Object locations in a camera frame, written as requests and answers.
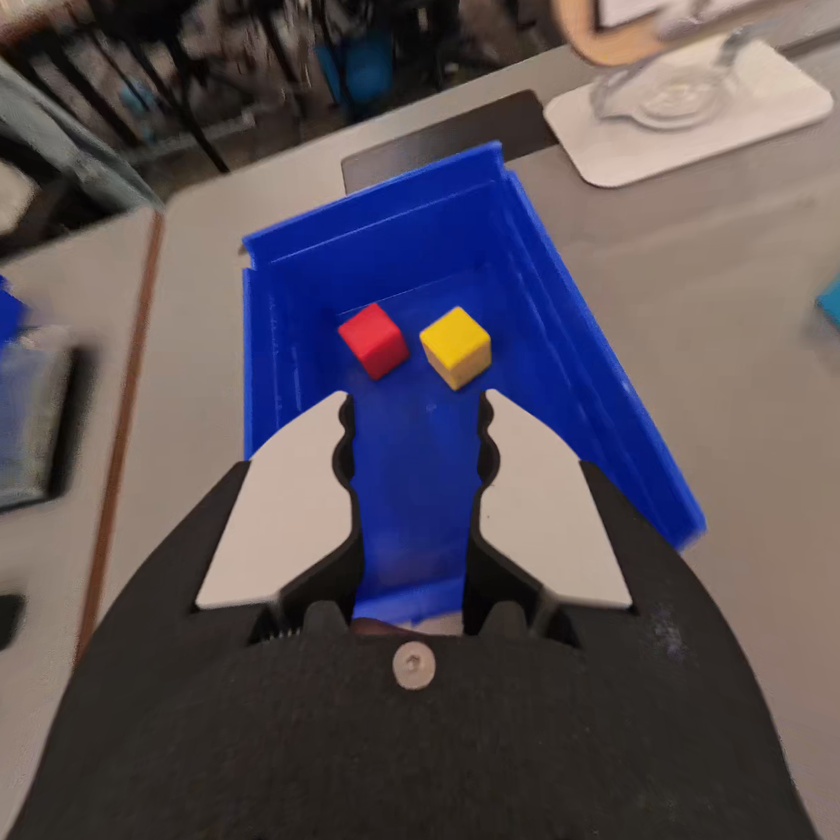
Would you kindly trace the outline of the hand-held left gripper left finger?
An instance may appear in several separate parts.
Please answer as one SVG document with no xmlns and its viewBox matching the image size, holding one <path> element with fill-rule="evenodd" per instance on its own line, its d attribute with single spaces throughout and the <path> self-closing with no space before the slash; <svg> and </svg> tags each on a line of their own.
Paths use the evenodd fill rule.
<svg viewBox="0 0 840 840">
<path fill-rule="evenodd" d="M 288 629 L 330 602 L 349 624 L 364 575 L 354 477 L 354 399 L 336 391 L 250 457 L 196 595 L 211 612 L 264 606 Z"/>
</svg>

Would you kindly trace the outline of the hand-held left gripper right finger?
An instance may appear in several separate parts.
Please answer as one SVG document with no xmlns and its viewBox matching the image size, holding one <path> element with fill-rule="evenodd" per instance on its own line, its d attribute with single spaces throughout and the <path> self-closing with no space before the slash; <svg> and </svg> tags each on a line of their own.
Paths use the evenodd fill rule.
<svg viewBox="0 0 840 840">
<path fill-rule="evenodd" d="M 565 606 L 626 612 L 633 598 L 583 464 L 561 436 L 495 388 L 479 396 L 463 627 L 510 602 L 545 634 Z"/>
</svg>

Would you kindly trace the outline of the yellow cube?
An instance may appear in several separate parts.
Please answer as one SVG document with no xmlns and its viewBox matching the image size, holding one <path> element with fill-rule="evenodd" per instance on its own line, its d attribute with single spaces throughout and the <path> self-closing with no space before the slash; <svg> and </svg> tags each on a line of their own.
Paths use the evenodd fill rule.
<svg viewBox="0 0 840 840">
<path fill-rule="evenodd" d="M 419 333 L 427 361 L 453 392 L 465 388 L 492 363 L 489 333 L 455 307 Z"/>
</svg>

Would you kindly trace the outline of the red cube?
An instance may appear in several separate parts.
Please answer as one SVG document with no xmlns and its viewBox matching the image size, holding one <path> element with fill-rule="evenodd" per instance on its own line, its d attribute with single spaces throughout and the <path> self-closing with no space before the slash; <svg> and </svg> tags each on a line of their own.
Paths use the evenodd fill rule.
<svg viewBox="0 0 840 840">
<path fill-rule="evenodd" d="M 374 382 L 390 374 L 410 357 L 402 331 L 376 302 L 342 323 L 338 332 Z"/>
</svg>

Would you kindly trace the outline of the blue plastic bin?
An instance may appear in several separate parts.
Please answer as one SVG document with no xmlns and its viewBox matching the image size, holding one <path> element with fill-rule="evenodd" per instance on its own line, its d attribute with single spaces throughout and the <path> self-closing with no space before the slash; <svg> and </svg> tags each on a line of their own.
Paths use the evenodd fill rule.
<svg viewBox="0 0 840 840">
<path fill-rule="evenodd" d="M 26 307 L 17 299 L 1 276 L 1 348 L 18 336 L 26 314 Z"/>
<path fill-rule="evenodd" d="M 462 603 L 479 395 L 496 388 L 597 464 L 684 549 L 705 515 L 501 145 L 488 143 L 245 237 L 245 455 L 353 396 L 364 578 L 354 616 L 418 623 Z M 378 303 L 410 356 L 373 381 L 338 327 Z M 462 307 L 492 363 L 453 392 L 419 333 Z"/>
</svg>

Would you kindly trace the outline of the grey wood-edged desk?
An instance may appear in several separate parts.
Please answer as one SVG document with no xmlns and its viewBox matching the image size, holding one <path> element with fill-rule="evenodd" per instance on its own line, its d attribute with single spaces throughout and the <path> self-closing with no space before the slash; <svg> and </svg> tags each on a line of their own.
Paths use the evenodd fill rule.
<svg viewBox="0 0 840 840">
<path fill-rule="evenodd" d="M 81 351 L 66 488 L 2 514 L 2 594 L 24 597 L 1 655 L 2 835 L 98 620 L 163 226 L 142 208 L 2 266 L 30 321 L 69 327 Z"/>
</svg>

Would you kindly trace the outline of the wooden document stand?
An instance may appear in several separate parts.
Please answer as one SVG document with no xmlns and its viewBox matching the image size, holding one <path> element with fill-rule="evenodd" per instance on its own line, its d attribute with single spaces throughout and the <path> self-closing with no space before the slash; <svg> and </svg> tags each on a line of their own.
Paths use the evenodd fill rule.
<svg viewBox="0 0 840 840">
<path fill-rule="evenodd" d="M 652 17 L 598 29 L 595 2 L 552 2 L 566 43 L 601 72 L 543 108 L 581 178 L 630 186 L 823 121 L 833 94 L 759 33 L 813 2 L 761 2 L 668 33 Z"/>
</svg>

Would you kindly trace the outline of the printed instruction sheet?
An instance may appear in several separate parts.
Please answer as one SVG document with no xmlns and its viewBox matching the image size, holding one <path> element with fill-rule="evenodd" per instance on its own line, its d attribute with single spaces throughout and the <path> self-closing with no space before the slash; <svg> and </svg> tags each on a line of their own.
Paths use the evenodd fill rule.
<svg viewBox="0 0 840 840">
<path fill-rule="evenodd" d="M 761 1 L 597 1 L 598 29 L 614 29 L 652 17 L 658 31 L 676 32 L 679 25 L 705 25 L 756 6 Z"/>
</svg>

